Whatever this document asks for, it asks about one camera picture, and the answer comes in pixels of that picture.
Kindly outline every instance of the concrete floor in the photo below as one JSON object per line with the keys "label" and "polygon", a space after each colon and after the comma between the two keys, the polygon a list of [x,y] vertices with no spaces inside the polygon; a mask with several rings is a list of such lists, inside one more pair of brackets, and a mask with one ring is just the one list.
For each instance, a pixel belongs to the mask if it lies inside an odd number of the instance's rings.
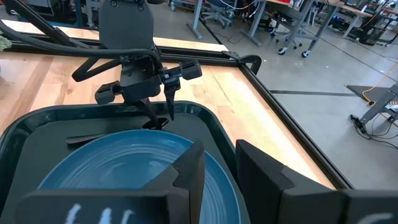
{"label": "concrete floor", "polygon": [[[179,8],[172,12],[165,4],[151,8],[156,37],[197,41],[186,26],[187,22],[192,22],[192,12]],[[300,57],[309,45],[308,40],[303,40],[303,47],[280,56],[277,49],[282,47],[283,41],[275,43],[263,29],[256,33],[263,45],[256,47],[239,33],[241,29],[249,29],[247,24],[236,21],[234,26],[222,29],[219,24],[208,21],[207,26],[229,50],[262,57],[260,80],[270,90],[288,93],[275,94],[275,97],[357,189],[398,189],[398,150],[361,138],[348,119],[349,114],[362,116],[369,106],[356,96],[323,94],[351,93],[344,85],[373,86],[385,75],[379,86],[390,87],[398,80],[398,68],[394,67],[398,63],[398,45],[363,46],[337,38],[332,30],[326,30],[308,58]],[[308,31],[317,29],[318,26],[310,27]],[[201,23],[199,31],[203,35],[202,42],[216,44]],[[233,37],[227,42],[222,35]],[[376,134],[384,133],[388,124],[380,116],[374,127]],[[388,136],[397,132],[397,127],[392,126]],[[389,142],[398,145],[398,138]]]}

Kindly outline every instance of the blue ceramic plate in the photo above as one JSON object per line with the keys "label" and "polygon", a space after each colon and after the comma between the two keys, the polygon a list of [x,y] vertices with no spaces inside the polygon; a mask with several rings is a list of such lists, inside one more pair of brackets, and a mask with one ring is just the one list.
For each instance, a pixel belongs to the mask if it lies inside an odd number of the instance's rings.
{"label": "blue ceramic plate", "polygon": [[[163,131],[133,130],[94,140],[60,162],[39,189],[139,189],[193,143]],[[206,152],[201,224],[239,224],[235,191],[221,166]]]}

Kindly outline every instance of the black cable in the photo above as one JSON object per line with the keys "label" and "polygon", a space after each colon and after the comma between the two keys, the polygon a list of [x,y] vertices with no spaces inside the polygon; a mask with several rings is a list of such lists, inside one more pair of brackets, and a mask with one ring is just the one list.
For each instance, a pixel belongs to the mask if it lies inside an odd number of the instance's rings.
{"label": "black cable", "polygon": [[232,42],[232,41],[231,41],[232,37],[233,37],[236,33],[238,33],[238,32],[235,32],[235,31],[236,31],[236,28],[234,28],[234,31],[233,31],[231,37],[224,36],[224,35],[222,35],[222,34],[220,34],[220,33],[218,33],[218,32],[213,32],[213,33],[219,35],[220,37],[224,37],[224,38],[226,39],[226,41],[229,42],[229,43],[231,43],[231,44],[237,44],[237,43],[239,43],[239,42],[243,39],[244,35],[242,34],[241,38],[240,38],[237,42]]}
{"label": "black cable", "polygon": [[395,138],[395,137],[398,136],[398,134],[396,134],[395,136],[393,136],[393,137],[388,137],[388,138],[382,138],[382,137],[380,137],[380,136],[385,136],[386,134],[388,134],[388,132],[391,130],[392,122],[390,123],[390,126],[389,126],[388,130],[386,131],[386,133],[380,134],[380,135],[374,135],[374,134],[373,134],[373,125],[374,125],[375,120],[376,120],[379,116],[380,116],[380,114],[378,114],[378,115],[373,119],[372,126],[371,126],[371,127],[372,127],[372,130],[371,130],[372,133],[371,133],[371,134],[368,133],[368,131],[366,130],[366,127],[365,127],[364,124],[359,123],[359,120],[357,120],[357,121],[352,120],[352,119],[351,119],[351,120],[353,121],[353,124],[354,124],[354,127],[355,127],[355,131],[356,131],[356,132],[359,134],[359,136],[361,136],[362,138],[365,138],[366,140],[373,140],[373,141],[376,141],[376,142],[381,142],[381,143],[384,143],[384,144],[388,144],[388,145],[390,145],[390,146],[392,146],[392,147],[398,149],[398,146],[396,146],[396,145],[394,145],[394,144],[392,144],[392,143],[389,143],[389,142],[387,142],[387,141],[382,141],[382,140],[376,139],[376,138],[379,138],[379,139],[393,139],[393,138]]}
{"label": "black cable", "polygon": [[37,40],[35,38],[29,37],[28,35],[20,34],[17,31],[9,28],[5,25],[2,20],[0,20],[0,30],[4,32],[8,37],[22,41],[24,43],[33,45],[40,49],[49,50],[53,52],[74,55],[78,57],[119,57],[122,55],[149,55],[155,62],[157,62],[157,66],[162,68],[162,64],[158,56],[151,50],[147,49],[83,49],[78,47],[67,47],[58,44],[48,43],[42,40]]}

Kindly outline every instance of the cable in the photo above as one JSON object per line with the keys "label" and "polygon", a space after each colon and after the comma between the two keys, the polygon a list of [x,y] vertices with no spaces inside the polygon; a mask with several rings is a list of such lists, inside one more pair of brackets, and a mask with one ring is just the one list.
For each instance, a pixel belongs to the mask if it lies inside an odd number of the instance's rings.
{"label": "cable", "polygon": [[237,33],[237,32],[236,32],[236,27],[234,28],[234,31],[233,31],[231,37],[226,37],[226,36],[224,36],[224,35],[222,35],[222,34],[220,34],[220,33],[218,33],[218,32],[213,32],[213,33],[219,35],[220,37],[224,37],[224,38],[226,39],[226,41],[229,42],[229,43],[231,43],[231,44],[237,44],[237,43],[239,43],[239,42],[243,39],[243,37],[244,37],[244,35],[242,34],[241,38],[240,38],[237,42],[231,42],[231,41],[230,41],[230,40],[232,39],[232,37]]}
{"label": "cable", "polygon": [[374,15],[372,16],[372,18],[370,18],[370,20],[367,23],[365,23],[365,25],[363,25],[363,26],[361,26],[361,27],[359,27],[357,29],[353,29],[353,30],[359,30],[359,29],[362,29],[363,27],[365,27],[366,25],[368,25],[384,9],[384,7],[386,6],[387,2],[389,2],[389,1],[386,1],[383,4],[383,6],[380,7],[380,10],[378,12],[375,12]]}
{"label": "cable", "polygon": [[362,92],[362,96],[365,98],[365,100],[366,100],[367,103],[369,103],[370,105],[374,104],[374,102],[371,101],[371,100],[365,95],[365,93],[367,93],[367,92],[373,90],[373,89],[374,89],[375,87],[377,87],[380,83],[382,83],[383,80],[386,79],[386,78],[388,77],[388,74],[390,74],[390,73],[392,72],[392,70],[393,70],[397,65],[398,65],[398,64],[394,64],[394,66],[390,68],[390,70],[384,75],[384,77],[383,77],[375,86],[373,86],[372,88],[370,88],[370,89],[365,90],[365,91]]}
{"label": "cable", "polygon": [[376,120],[379,116],[380,116],[380,113],[373,119],[373,123],[372,123],[372,134],[369,134],[369,133],[368,133],[368,131],[366,130],[365,125],[364,125],[362,122],[360,122],[359,118],[357,118],[357,117],[355,117],[355,116],[353,116],[353,115],[350,115],[349,118],[350,118],[350,120],[351,120],[351,121],[353,122],[353,124],[354,124],[355,131],[356,131],[362,138],[364,138],[364,139],[366,139],[366,140],[373,140],[373,141],[376,141],[376,142],[381,142],[381,143],[384,143],[384,144],[388,144],[388,145],[390,145],[390,146],[392,146],[392,147],[398,149],[398,146],[396,146],[396,145],[394,145],[394,144],[392,144],[392,143],[389,143],[389,142],[387,142],[387,141],[383,141],[383,140],[378,140],[378,139],[377,139],[377,138],[379,138],[379,139],[393,139],[393,138],[395,138],[395,137],[398,136],[398,134],[396,134],[395,136],[393,136],[393,137],[388,137],[388,138],[382,138],[382,137],[380,137],[380,136],[386,135],[386,134],[391,130],[392,122],[390,123],[390,126],[389,126],[388,130],[386,131],[386,133],[380,134],[380,135],[374,135],[374,134],[373,134],[373,124],[374,124],[375,120]]}
{"label": "cable", "polygon": [[162,68],[162,64],[158,56],[152,52],[151,50],[147,49],[83,49],[78,47],[67,47],[58,44],[48,43],[46,41],[37,40],[35,38],[29,37],[28,35],[20,34],[17,31],[9,28],[5,25],[2,20],[0,20],[0,30],[4,32],[8,37],[12,39],[16,39],[22,41],[24,43],[33,45],[40,49],[49,50],[53,52],[68,54],[68,55],[75,55],[79,57],[119,57],[122,55],[149,55],[155,62],[157,62],[157,66]]}
{"label": "cable", "polygon": [[251,2],[250,4],[248,4],[247,6],[244,6],[244,7],[242,7],[242,8],[236,8],[236,7],[234,7],[234,6],[229,5],[228,3],[224,2],[223,0],[220,0],[220,1],[221,1],[223,4],[229,6],[229,7],[232,8],[232,9],[235,9],[235,10],[242,10],[242,9],[248,8],[249,6],[251,6],[252,4],[254,4],[255,2],[258,2],[258,0],[254,0],[253,2]]}

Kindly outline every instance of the wooden table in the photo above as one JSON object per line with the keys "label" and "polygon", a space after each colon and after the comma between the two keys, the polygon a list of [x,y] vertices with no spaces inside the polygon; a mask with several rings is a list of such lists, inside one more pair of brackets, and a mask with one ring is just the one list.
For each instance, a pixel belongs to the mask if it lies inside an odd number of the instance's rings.
{"label": "wooden table", "polygon": [[289,2],[282,2],[282,1],[278,1],[278,0],[262,0],[262,1],[260,1],[259,5],[257,6],[256,13],[255,13],[254,19],[251,23],[249,32],[245,32],[245,31],[241,30],[242,35],[244,35],[249,40],[251,40],[251,42],[253,42],[257,47],[261,46],[261,41],[257,40],[257,38],[254,37],[254,34],[256,33],[257,28],[259,26],[259,23],[260,23],[260,20],[262,17],[262,13],[266,9],[267,2],[272,2],[272,3],[276,3],[276,4],[283,5],[283,6],[288,6],[288,7],[292,6]]}
{"label": "wooden table", "polygon": [[[22,32],[39,33],[31,24],[4,21]],[[98,39],[95,31],[62,28],[71,37]],[[157,45],[227,50],[223,45],[154,38]],[[46,106],[96,103],[94,92],[120,76],[121,67],[76,83],[71,74],[86,59],[38,54],[0,54],[0,133],[20,116]],[[164,63],[166,67],[174,64]],[[245,139],[297,172],[333,188],[299,142],[238,68],[202,66],[203,76],[182,80],[176,100],[206,106],[221,121],[235,143]],[[152,101],[164,101],[160,94]],[[121,103],[117,97],[115,103]]]}
{"label": "wooden table", "polygon": [[354,21],[349,24],[348,29],[343,34],[343,38],[346,38],[348,36],[349,32],[351,32],[351,30],[353,29],[354,25],[358,22],[358,20],[360,18],[362,18],[362,17],[372,17],[373,16],[373,15],[367,13],[367,12],[361,12],[360,10],[355,9],[353,7],[346,6],[344,4],[344,2],[341,2],[341,1],[338,1],[338,0],[323,0],[322,2],[325,3],[325,4],[329,4],[331,6],[336,6],[336,7],[340,8],[340,9],[344,9],[346,11],[349,11],[349,12],[352,12],[352,13],[356,14],[356,17],[354,18]]}

